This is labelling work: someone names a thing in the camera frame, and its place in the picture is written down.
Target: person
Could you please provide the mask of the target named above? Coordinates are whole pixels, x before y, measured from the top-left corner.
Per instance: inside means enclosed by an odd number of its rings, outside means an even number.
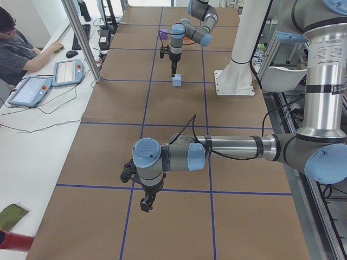
[[[16,29],[16,19],[0,6],[0,79],[16,86],[27,71],[41,69],[64,46],[53,42],[46,50],[35,48]]]

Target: purple block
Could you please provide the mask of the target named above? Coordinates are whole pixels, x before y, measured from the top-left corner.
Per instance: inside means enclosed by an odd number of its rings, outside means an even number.
[[[162,40],[167,40],[169,38],[168,32],[169,31],[167,29],[160,30],[160,37],[162,38]]]

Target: keyboard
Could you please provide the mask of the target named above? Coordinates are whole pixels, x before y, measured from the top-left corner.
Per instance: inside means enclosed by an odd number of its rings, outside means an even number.
[[[91,25],[90,24],[83,24],[83,31],[85,32],[85,35],[87,37],[87,40],[89,41],[89,37],[91,34]],[[72,48],[71,50],[81,50],[81,46],[78,43],[76,35],[74,35],[74,40],[72,42]]]

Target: hand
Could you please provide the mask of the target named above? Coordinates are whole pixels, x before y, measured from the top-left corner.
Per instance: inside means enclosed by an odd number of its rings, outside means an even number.
[[[55,42],[53,42],[53,43],[49,46],[49,48],[50,48],[52,51],[58,51],[58,50],[64,48],[64,45],[61,44],[61,43],[58,42],[58,41],[55,41]]]

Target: light blue cube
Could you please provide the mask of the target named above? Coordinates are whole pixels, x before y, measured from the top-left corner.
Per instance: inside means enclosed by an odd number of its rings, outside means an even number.
[[[172,86],[173,87],[180,87],[181,85],[182,85],[181,74],[175,74],[175,76],[172,77]]]

